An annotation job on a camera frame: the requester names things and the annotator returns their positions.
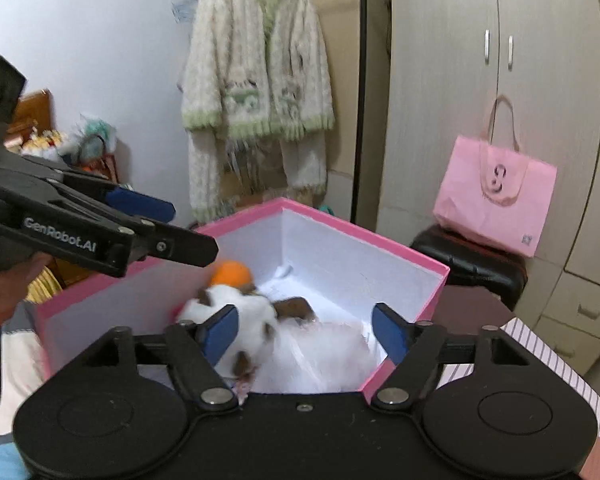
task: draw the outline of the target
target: leather stool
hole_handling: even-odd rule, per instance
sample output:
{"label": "leather stool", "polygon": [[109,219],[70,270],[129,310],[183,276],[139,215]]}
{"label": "leather stool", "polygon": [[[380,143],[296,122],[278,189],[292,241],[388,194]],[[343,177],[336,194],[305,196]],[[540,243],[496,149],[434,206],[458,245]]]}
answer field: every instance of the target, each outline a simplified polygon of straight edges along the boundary
{"label": "leather stool", "polygon": [[418,234],[411,248],[451,268],[447,285],[483,286],[512,310],[526,285],[522,256],[487,248],[433,225]]}

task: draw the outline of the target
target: white knit cardigan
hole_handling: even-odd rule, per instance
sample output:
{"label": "white knit cardigan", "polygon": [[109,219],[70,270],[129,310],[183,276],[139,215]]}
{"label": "white knit cardigan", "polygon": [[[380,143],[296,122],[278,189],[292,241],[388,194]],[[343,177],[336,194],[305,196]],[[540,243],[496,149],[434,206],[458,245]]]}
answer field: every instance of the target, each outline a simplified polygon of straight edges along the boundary
{"label": "white knit cardigan", "polygon": [[324,130],[333,127],[322,31],[309,0],[200,0],[183,84],[190,198],[218,213],[218,139],[279,136],[288,185],[323,190]]}

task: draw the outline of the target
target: plush toy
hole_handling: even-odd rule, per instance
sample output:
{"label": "plush toy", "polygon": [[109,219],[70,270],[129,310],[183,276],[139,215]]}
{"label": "plush toy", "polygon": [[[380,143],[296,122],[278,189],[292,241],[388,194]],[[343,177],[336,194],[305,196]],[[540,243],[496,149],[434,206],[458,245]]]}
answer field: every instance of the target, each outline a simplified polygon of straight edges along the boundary
{"label": "plush toy", "polygon": [[209,286],[229,285],[233,288],[244,288],[253,283],[253,276],[249,267],[240,262],[227,261],[218,265],[216,272],[211,276]]}
{"label": "plush toy", "polygon": [[187,301],[176,317],[177,321],[203,323],[225,305],[238,310],[238,334],[216,365],[216,371],[226,380],[251,374],[268,356],[278,328],[276,310],[259,294],[243,294],[227,285],[212,285],[201,291],[197,299]]}

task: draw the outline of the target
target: pink tote bag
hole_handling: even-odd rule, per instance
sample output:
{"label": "pink tote bag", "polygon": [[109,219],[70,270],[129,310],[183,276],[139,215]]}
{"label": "pink tote bag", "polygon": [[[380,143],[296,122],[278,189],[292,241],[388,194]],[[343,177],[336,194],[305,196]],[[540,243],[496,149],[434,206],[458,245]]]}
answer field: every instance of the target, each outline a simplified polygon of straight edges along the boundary
{"label": "pink tote bag", "polygon": [[521,153],[513,127],[514,150],[491,146],[496,110],[479,139],[458,137],[440,186],[433,215],[443,228],[476,243],[532,257],[544,227],[557,170]]}

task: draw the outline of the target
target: plastic bag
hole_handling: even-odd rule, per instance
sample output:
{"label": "plastic bag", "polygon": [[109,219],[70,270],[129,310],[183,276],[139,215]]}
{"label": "plastic bag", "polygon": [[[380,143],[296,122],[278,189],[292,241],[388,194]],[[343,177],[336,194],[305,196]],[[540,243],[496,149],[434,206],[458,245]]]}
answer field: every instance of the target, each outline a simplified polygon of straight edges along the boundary
{"label": "plastic bag", "polygon": [[[111,124],[103,121],[99,117],[80,114],[80,121],[76,124],[75,129],[80,141],[86,137],[101,137],[106,144],[106,153],[116,151],[116,129]],[[89,159],[96,158],[102,154],[102,146],[100,142],[94,140],[80,154],[81,158]]]}
{"label": "plastic bag", "polygon": [[255,373],[251,391],[262,394],[355,392],[379,364],[362,326],[280,323],[272,355]]}

